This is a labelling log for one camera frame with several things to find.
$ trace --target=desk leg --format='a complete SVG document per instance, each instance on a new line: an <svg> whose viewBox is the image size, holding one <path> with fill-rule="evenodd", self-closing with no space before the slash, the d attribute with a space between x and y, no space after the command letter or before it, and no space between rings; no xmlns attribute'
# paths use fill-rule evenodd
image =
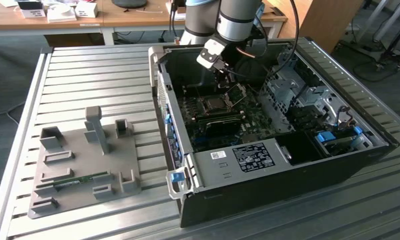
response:
<svg viewBox="0 0 400 240"><path fill-rule="evenodd" d="M276 21L271 26L264 26L265 31L268 32L268 39L276 39L283 27L283 21Z"/></svg>
<svg viewBox="0 0 400 240"><path fill-rule="evenodd" d="M104 37L105 45L115 45L113 32L113 27L101 27L101 35Z"/></svg>

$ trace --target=barcode label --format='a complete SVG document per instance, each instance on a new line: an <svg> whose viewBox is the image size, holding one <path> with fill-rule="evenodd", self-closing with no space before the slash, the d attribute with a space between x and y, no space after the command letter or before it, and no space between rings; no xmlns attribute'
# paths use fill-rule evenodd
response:
<svg viewBox="0 0 400 240"><path fill-rule="evenodd" d="M211 153L211 156L212 156L212 159L221 159L221 158L225 158L225 157L227 157L224 151L212 152L212 153Z"/></svg>
<svg viewBox="0 0 400 240"><path fill-rule="evenodd" d="M80 27L93 27L93 26L100 26L99 23L81 23Z"/></svg>

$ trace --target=white device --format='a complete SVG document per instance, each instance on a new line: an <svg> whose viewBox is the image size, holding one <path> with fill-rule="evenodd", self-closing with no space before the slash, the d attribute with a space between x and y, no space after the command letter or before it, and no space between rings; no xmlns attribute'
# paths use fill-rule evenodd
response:
<svg viewBox="0 0 400 240"><path fill-rule="evenodd" d="M99 14L99 5L95 2L79 2L75 7L75 14L80 18L96 18Z"/></svg>
<svg viewBox="0 0 400 240"><path fill-rule="evenodd" d="M75 9L65 4L52 5L47 10L47 22L59 23L76 21Z"/></svg>

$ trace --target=power supply label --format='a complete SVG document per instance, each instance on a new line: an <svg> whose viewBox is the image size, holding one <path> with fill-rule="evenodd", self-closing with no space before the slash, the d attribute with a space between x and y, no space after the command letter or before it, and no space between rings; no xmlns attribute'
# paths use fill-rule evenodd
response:
<svg viewBox="0 0 400 240"><path fill-rule="evenodd" d="M251 172L275 165L272 156L263 143L232 149L243 172Z"/></svg>

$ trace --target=green circuit board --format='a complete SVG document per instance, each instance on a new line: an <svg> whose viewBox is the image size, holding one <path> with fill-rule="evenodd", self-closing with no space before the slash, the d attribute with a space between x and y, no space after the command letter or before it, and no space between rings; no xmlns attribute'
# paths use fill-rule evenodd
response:
<svg viewBox="0 0 400 240"><path fill-rule="evenodd" d="M256 93L240 84L225 94L181 97L177 101L195 152L256 142L276 135Z"/></svg>

